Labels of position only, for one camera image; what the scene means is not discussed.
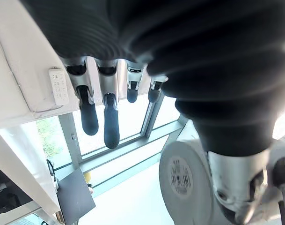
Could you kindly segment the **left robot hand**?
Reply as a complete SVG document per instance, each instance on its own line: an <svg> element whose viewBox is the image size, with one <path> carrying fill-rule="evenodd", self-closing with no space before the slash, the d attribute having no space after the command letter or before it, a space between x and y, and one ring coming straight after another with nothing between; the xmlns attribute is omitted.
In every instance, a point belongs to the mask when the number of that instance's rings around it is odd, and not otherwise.
<svg viewBox="0 0 285 225"><path fill-rule="evenodd" d="M285 0L22 4L68 71L82 72L90 56L106 75L124 59L167 77L162 91L200 138L173 142L161 155L161 192L175 224L213 223L205 196L231 223L252 221L285 109Z"/></svg>

